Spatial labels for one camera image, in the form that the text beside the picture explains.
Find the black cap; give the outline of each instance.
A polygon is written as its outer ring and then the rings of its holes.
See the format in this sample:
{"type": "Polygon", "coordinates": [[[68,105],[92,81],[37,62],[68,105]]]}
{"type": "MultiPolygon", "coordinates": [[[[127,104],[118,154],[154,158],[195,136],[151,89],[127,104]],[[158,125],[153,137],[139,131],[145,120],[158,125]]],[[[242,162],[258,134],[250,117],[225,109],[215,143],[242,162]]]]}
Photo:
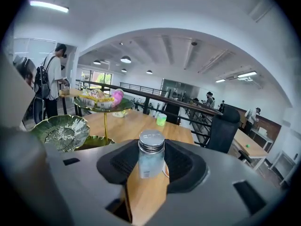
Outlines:
{"type": "Polygon", "coordinates": [[[57,51],[60,51],[60,50],[63,50],[63,55],[65,54],[65,52],[66,52],[66,50],[67,50],[67,47],[66,47],[66,45],[64,45],[64,44],[60,44],[60,45],[58,45],[57,47],[56,47],[56,49],[55,49],[55,51],[57,52],[57,51]]]}

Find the gold stand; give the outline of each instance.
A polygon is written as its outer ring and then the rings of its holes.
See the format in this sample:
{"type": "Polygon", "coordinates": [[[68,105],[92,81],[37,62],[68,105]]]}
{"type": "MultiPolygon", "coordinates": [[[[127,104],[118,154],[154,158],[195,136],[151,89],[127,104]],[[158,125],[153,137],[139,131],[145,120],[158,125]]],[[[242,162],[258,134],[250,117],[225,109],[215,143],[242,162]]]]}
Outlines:
{"type": "Polygon", "coordinates": [[[103,113],[104,117],[104,137],[105,137],[105,143],[108,144],[108,128],[107,128],[107,113],[103,113]]]}

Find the black backpack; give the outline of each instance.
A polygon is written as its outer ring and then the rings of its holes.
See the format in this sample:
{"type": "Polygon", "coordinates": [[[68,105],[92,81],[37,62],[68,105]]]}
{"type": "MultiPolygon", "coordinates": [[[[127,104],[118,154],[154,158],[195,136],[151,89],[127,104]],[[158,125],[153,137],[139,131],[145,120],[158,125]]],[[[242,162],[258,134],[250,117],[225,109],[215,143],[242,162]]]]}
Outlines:
{"type": "Polygon", "coordinates": [[[51,61],[56,56],[52,56],[49,60],[46,68],[45,63],[47,60],[47,57],[44,59],[43,64],[37,68],[37,74],[35,78],[35,92],[36,94],[40,95],[42,99],[46,98],[50,93],[50,87],[49,87],[49,80],[48,80],[48,69],[51,61]]]}

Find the floor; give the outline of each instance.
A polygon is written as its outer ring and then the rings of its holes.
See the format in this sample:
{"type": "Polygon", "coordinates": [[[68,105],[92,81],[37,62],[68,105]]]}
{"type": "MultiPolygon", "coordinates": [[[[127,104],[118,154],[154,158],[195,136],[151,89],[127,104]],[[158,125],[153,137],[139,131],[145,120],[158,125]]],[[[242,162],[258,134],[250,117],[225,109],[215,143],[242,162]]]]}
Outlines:
{"type": "MultiPolygon", "coordinates": [[[[75,115],[75,110],[74,110],[74,104],[72,103],[72,101],[70,99],[66,99],[66,108],[67,108],[67,113],[69,115],[75,115]]],[[[57,112],[59,115],[64,115],[63,112],[63,104],[62,104],[62,100],[59,99],[57,102],[57,112]]],[[[85,112],[82,110],[82,114],[83,116],[86,114],[89,114],[89,112],[85,112]]],[[[185,110],[183,109],[182,111],[180,110],[180,115],[183,117],[187,117],[185,114],[185,110]]],[[[33,118],[25,120],[24,121],[24,125],[25,128],[27,130],[31,130],[34,126],[34,120],[33,118]]],[[[181,126],[189,128],[190,130],[193,130],[193,127],[189,124],[189,121],[186,120],[181,120],[181,126]]],[[[198,141],[197,137],[195,134],[192,134],[194,141],[198,141]]],[[[235,146],[231,146],[229,149],[228,154],[235,156],[236,158],[238,158],[240,156],[238,150],[236,149],[235,146]]],[[[253,159],[252,164],[248,164],[250,167],[254,167],[255,164],[257,163],[258,159],[253,159]]],[[[279,188],[279,189],[286,189],[287,185],[282,185],[280,186],[279,183],[281,182],[282,179],[279,178],[279,176],[273,172],[272,170],[269,170],[268,165],[266,162],[264,162],[257,170],[256,172],[262,176],[265,180],[269,181],[270,183],[272,183],[275,187],[279,188]]]]}

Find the glass jar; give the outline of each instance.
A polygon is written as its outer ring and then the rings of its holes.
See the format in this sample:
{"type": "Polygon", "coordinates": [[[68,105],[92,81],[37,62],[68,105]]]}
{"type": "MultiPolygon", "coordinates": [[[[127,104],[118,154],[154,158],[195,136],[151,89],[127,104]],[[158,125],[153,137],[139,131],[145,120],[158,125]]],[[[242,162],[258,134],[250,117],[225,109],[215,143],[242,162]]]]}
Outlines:
{"type": "Polygon", "coordinates": [[[158,175],[164,165],[165,137],[158,130],[145,130],[139,135],[139,176],[151,178],[158,175]]]}

